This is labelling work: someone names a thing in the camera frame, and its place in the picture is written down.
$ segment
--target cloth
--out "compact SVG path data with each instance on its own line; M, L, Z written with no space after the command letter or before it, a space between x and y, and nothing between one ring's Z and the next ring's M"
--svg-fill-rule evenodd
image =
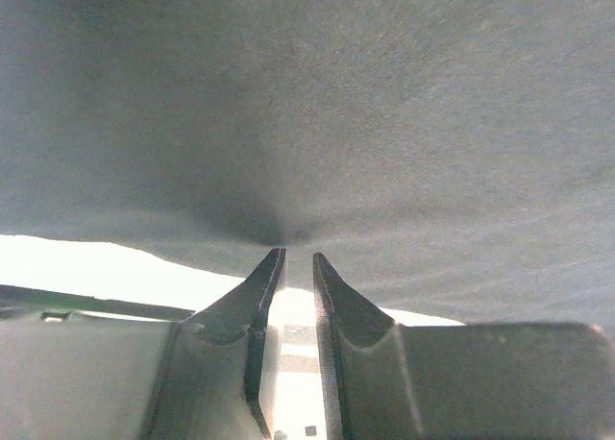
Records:
M615 0L0 0L0 232L610 327L614 79Z

